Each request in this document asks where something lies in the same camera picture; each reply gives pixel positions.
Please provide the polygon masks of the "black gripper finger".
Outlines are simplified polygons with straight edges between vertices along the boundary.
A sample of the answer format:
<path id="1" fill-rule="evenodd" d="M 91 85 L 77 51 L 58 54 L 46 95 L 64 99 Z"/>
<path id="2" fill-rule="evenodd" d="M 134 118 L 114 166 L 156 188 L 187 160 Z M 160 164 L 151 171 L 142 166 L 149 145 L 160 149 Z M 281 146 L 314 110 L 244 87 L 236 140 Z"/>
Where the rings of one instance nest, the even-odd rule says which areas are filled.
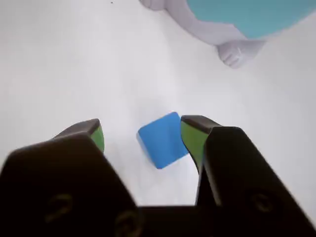
<path id="1" fill-rule="evenodd" d="M 301 207 L 241 128 L 184 115 L 181 138 L 199 172 L 196 204 L 211 206 L 214 236 L 315 236 Z"/>
<path id="2" fill-rule="evenodd" d="M 142 216 L 104 154 L 98 119 L 13 151 L 0 173 L 3 237 L 139 237 Z"/>

